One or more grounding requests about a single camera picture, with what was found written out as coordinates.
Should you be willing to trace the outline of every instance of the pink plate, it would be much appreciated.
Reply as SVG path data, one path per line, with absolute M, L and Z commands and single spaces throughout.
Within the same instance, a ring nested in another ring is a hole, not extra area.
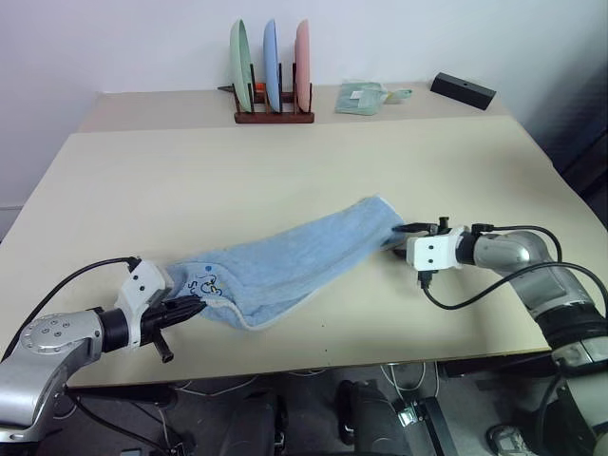
M 308 19 L 297 26 L 295 33 L 295 84 L 297 103 L 308 112 L 311 105 L 311 45 L 308 32 Z

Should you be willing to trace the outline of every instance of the table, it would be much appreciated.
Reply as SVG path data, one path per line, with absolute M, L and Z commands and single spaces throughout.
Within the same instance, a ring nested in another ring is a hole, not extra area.
M 608 282 L 603 226 L 498 100 L 483 112 L 419 86 L 404 104 L 360 118 L 331 113 L 336 90 L 318 89 L 325 95 L 315 95 L 317 123 L 310 125 L 234 126 L 230 96 L 213 91 L 102 97 L 0 245 L 2 350 L 48 290 L 89 262 L 140 255 L 167 264 L 267 237 L 373 194 L 406 221 L 450 216 L 452 225 L 548 227 L 561 240 L 565 260 Z M 121 266 L 87 273 L 46 313 L 108 309 L 125 277 Z M 496 279 L 464 267 L 437 275 L 432 287 L 451 303 Z M 603 312 L 599 293 L 583 283 Z M 117 351 L 79 371 L 70 384 L 547 348 L 508 287 L 449 313 L 427 302 L 415 272 L 386 253 L 342 275 L 267 331 L 244 332 L 195 317 L 164 333 L 173 362 L 163 365 L 152 346 Z

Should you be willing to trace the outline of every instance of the black box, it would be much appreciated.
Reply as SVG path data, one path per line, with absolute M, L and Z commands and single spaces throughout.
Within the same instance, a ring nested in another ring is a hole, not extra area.
M 430 91 L 483 110 L 487 108 L 494 95 L 496 95 L 496 90 L 481 87 L 445 73 L 439 73 L 435 77 Z

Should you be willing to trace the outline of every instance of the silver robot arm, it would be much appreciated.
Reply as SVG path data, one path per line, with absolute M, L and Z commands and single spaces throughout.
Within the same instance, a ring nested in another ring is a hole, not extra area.
M 553 262 L 546 244 L 528 231 L 505 235 L 482 234 L 491 225 L 447 227 L 440 223 L 412 223 L 396 231 L 428 232 L 410 237 L 405 256 L 418 272 L 421 287 L 442 269 L 463 264 L 490 269 L 502 277 L 515 274 L 510 285 L 530 316 L 539 324 L 551 347 L 551 356 L 566 379 L 558 393 L 576 405 L 597 440 L 606 445 L 608 434 L 608 325 L 592 298 L 571 271 L 560 266 L 543 267 L 517 275 L 533 265 Z
M 162 362 L 171 361 L 161 329 L 205 307 L 196 296 L 162 301 L 171 286 L 160 268 L 141 261 L 124 282 L 114 309 L 56 313 L 27 325 L 0 363 L 0 455 L 33 454 L 47 435 L 53 405 L 69 377 L 103 352 L 154 343 Z

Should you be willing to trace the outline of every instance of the green plate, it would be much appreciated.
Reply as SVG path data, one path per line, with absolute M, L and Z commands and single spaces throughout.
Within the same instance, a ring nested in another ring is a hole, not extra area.
M 251 84 L 251 55 L 249 53 L 249 42 L 247 41 L 247 31 L 242 19 L 237 20 L 230 30 L 230 66 L 232 68 L 232 81 L 235 85 L 240 107 L 247 112 L 251 112 L 249 101 L 248 84 Z M 252 96 L 255 87 L 251 87 Z

